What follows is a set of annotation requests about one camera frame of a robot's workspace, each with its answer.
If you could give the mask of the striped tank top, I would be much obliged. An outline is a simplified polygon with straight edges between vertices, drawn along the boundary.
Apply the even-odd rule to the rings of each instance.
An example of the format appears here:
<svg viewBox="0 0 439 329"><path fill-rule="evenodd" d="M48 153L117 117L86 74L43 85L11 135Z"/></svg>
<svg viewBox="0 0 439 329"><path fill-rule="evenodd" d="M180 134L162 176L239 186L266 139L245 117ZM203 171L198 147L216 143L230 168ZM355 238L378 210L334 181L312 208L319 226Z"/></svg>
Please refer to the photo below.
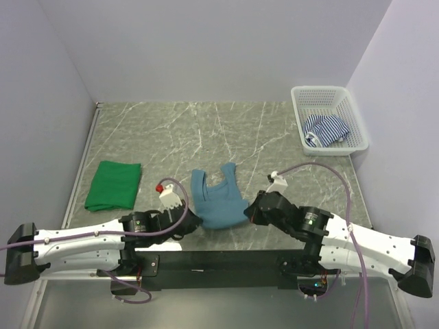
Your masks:
<svg viewBox="0 0 439 329"><path fill-rule="evenodd" d="M309 147L328 147L342 142L350 130L341 118L333 114L310 114L302 125L302 132Z"/></svg>

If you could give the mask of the green tank top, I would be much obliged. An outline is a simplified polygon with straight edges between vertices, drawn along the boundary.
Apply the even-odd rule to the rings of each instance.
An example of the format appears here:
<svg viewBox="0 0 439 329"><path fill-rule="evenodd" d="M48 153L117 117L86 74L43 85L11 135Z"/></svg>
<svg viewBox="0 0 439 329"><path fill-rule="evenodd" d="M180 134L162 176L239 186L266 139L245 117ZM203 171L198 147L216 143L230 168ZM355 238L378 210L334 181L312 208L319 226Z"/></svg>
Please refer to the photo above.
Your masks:
<svg viewBox="0 0 439 329"><path fill-rule="evenodd" d="M141 180L141 164L101 161L84 202L90 212L132 210Z"/></svg>

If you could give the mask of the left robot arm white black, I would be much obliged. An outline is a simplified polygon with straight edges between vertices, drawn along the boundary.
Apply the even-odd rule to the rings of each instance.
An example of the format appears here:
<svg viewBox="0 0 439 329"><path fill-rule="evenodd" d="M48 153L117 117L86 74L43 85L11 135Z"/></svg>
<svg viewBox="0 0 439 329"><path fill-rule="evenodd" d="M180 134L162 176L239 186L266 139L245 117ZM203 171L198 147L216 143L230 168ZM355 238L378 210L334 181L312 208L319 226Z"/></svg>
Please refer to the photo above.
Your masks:
<svg viewBox="0 0 439 329"><path fill-rule="evenodd" d="M80 269L129 276L140 271L138 248L180 240L202 224L190 209L131 212L106 223L67 230L39 230L34 223L19 226L4 247L6 285L36 281L41 275Z"/></svg>

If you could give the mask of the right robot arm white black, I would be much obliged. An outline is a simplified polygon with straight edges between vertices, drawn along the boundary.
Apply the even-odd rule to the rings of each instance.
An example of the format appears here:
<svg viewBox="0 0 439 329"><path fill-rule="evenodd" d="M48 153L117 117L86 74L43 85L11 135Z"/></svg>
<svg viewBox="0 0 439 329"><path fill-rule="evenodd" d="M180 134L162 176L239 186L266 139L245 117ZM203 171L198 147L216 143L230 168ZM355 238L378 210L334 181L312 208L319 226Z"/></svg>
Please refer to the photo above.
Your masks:
<svg viewBox="0 0 439 329"><path fill-rule="evenodd" d="M285 273L362 273L393 278L398 288L416 297L433 295L436 257L426 236L380 233L313 206L296 206L278 192L260 191L244 214L253 224L274 226L305 244L281 259Z"/></svg>

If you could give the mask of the blue tank top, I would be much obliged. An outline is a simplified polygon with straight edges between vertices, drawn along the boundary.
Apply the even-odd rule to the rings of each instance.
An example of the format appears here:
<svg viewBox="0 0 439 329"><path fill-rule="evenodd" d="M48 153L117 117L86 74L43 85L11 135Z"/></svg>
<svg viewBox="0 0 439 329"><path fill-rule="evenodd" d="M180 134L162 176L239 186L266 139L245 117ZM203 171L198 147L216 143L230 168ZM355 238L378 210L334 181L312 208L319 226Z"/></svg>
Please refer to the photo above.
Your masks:
<svg viewBox="0 0 439 329"><path fill-rule="evenodd" d="M207 230L222 230L244 223L244 210L249 206L240 193L235 176L236 164L228 162L220 170L224 179L215 186L206 183L206 172L191 173L191 195L196 215Z"/></svg>

